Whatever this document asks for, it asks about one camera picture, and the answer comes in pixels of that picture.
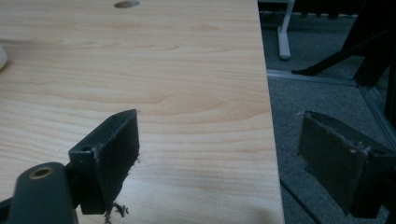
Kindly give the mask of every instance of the white chair leg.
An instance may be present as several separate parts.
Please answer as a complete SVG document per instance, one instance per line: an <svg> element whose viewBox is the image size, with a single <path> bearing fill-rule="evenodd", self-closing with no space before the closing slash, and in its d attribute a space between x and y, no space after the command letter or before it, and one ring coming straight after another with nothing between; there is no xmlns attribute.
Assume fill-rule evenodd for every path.
<svg viewBox="0 0 396 224"><path fill-rule="evenodd" d="M7 63L7 54L3 47L0 45L0 69Z"/></svg>
<svg viewBox="0 0 396 224"><path fill-rule="evenodd" d="M286 6L285 18L283 19L282 25L277 28L277 44L279 46L279 58L281 60L290 59L290 48L287 31L293 7L294 0L289 0Z"/></svg>

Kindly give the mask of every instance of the gray carpet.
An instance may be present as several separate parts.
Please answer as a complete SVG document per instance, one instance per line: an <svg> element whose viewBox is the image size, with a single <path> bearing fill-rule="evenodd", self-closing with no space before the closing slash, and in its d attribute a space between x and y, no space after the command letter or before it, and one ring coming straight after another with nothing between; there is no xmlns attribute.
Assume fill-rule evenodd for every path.
<svg viewBox="0 0 396 224"><path fill-rule="evenodd" d="M343 46L355 20L353 17L330 20L327 17L293 15L289 28L291 60L284 62L278 58L276 39L276 27L282 22L282 18L279 14L261 13L267 69L302 69L325 59ZM360 63L360 57L352 57L323 71L320 76L352 78ZM326 190L304 170L304 163L296 153L302 123L301 113L305 110L340 119L379 143L387 145L359 89L271 78L269 88L282 181L321 223L384 223L388 215L386 209L381 209L377 219L346 217ZM286 223L315 223L283 187L282 199Z"/></svg>

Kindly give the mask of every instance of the wooden table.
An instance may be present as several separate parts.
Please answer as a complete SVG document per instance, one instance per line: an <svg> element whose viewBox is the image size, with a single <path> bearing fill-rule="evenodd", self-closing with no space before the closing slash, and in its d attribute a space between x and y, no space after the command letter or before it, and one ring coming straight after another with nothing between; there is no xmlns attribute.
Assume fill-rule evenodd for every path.
<svg viewBox="0 0 396 224"><path fill-rule="evenodd" d="M2 0L0 201L111 114L140 162L113 223L282 223L256 0ZM103 223L83 216L80 223Z"/></svg>

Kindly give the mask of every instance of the black plastic part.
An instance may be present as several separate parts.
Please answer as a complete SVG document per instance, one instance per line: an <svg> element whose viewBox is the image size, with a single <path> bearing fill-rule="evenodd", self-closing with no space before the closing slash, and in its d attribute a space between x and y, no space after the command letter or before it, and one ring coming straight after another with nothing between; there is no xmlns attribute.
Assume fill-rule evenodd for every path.
<svg viewBox="0 0 396 224"><path fill-rule="evenodd" d="M389 213L388 219L385 222L386 224L394 224L396 223L396 216L394 213Z"/></svg>
<svg viewBox="0 0 396 224"><path fill-rule="evenodd" d="M0 202L0 224L7 223L12 198Z"/></svg>
<svg viewBox="0 0 396 224"><path fill-rule="evenodd" d="M136 110L106 119L69 151L73 204L80 203L83 214L111 211L138 155Z"/></svg>
<svg viewBox="0 0 396 224"><path fill-rule="evenodd" d="M78 223L62 164L40 164L18 177L7 224L22 223Z"/></svg>
<svg viewBox="0 0 396 224"><path fill-rule="evenodd" d="M376 217L396 156L343 122L305 112L298 153L346 214Z"/></svg>
<svg viewBox="0 0 396 224"><path fill-rule="evenodd" d="M386 179L385 187L382 191L382 204L389 210L389 218L387 223L396 223L396 178L395 176Z"/></svg>

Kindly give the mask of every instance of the table surface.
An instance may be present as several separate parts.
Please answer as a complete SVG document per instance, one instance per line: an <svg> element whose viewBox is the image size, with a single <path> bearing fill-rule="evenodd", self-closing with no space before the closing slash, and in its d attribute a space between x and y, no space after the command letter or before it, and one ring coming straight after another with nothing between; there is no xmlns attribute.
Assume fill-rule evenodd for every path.
<svg viewBox="0 0 396 224"><path fill-rule="evenodd" d="M0 201L136 108L140 162L113 223L283 223L256 0L116 3L0 2Z"/></svg>

